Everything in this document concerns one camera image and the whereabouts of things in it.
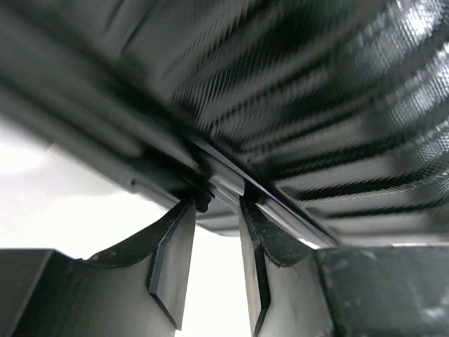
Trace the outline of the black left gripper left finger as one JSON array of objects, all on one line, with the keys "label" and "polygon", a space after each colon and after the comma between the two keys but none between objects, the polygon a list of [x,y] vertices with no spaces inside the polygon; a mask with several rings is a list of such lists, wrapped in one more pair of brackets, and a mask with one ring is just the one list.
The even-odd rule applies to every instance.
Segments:
[{"label": "black left gripper left finger", "polygon": [[87,260],[52,249],[2,250],[1,335],[174,336],[194,230],[187,199]]}]

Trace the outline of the black hard-shell suitcase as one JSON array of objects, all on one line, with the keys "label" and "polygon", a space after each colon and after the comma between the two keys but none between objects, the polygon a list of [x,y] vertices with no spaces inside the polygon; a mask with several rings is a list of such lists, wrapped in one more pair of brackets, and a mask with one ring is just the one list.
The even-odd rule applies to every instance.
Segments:
[{"label": "black hard-shell suitcase", "polygon": [[2,1],[1,114],[212,232],[448,242],[447,1]]}]

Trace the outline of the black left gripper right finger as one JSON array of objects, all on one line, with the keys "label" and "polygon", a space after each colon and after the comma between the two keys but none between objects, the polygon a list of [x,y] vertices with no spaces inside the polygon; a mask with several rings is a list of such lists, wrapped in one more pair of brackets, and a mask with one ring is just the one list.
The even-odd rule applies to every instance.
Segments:
[{"label": "black left gripper right finger", "polygon": [[253,336],[447,336],[445,246],[312,249],[240,201]]}]

